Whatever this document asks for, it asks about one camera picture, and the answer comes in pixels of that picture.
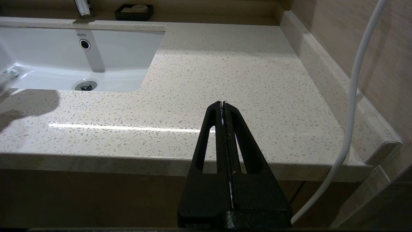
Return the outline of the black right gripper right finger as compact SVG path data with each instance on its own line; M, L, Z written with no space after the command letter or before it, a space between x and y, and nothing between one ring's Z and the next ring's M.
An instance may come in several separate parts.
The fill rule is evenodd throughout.
M224 103L231 210L235 228L290 228L291 207L240 111Z

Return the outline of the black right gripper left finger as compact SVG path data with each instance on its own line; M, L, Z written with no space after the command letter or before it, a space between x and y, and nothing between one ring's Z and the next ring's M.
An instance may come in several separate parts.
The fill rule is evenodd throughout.
M205 113L185 187L178 207L178 224L186 228L214 228L232 208L228 150L222 116L222 102L211 104ZM210 129L215 127L215 174L204 173Z

